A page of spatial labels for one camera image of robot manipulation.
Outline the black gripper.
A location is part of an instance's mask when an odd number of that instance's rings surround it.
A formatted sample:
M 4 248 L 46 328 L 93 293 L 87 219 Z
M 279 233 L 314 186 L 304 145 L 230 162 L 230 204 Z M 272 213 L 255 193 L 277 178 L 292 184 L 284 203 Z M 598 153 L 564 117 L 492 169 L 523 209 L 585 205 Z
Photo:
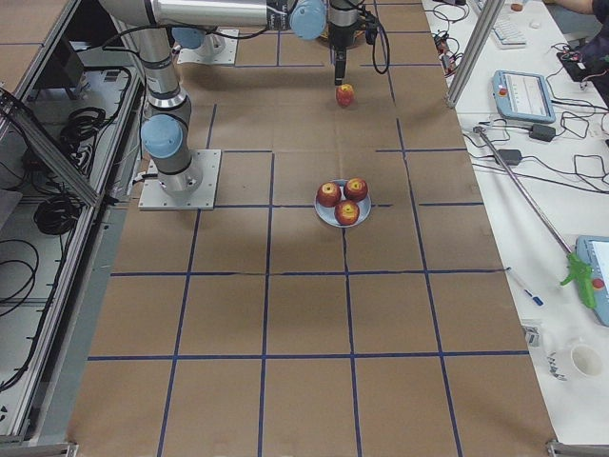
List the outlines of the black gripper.
M 332 22 L 329 23 L 329 43 L 333 50 L 334 57 L 334 85 L 341 86 L 344 83 L 346 72 L 346 50 L 355 43 L 357 23 L 354 22 L 347 26 L 339 26 Z

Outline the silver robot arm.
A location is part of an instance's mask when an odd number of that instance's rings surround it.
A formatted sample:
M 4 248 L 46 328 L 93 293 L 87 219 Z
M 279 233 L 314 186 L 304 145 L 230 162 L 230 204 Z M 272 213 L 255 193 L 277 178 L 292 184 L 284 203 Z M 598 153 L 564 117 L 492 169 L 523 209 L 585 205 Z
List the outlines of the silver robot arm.
M 133 27 L 260 27 L 292 30 L 303 40 L 323 31 L 334 52 L 334 84 L 344 82 L 346 53 L 363 20 L 351 1 L 103 1 L 114 18 Z
M 157 168 L 160 186 L 167 192 L 184 192 L 201 180 L 187 146 L 191 104 L 173 66 L 166 31 L 139 31 L 137 44 L 150 103 L 140 136 Z

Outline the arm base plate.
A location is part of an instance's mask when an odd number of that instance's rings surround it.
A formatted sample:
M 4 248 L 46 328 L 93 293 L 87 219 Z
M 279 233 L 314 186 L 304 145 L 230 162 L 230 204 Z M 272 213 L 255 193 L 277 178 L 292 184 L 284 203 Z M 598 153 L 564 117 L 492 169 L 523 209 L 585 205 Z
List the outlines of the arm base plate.
M 138 207 L 141 210 L 214 209 L 221 167 L 219 149 L 192 149 L 190 167 L 176 175 L 160 172 L 151 159 Z
M 219 29 L 220 36 L 208 34 L 198 48 L 191 44 L 180 45 L 176 62 L 179 65 L 201 64 L 208 66 L 232 66 L 237 55 L 238 29 Z

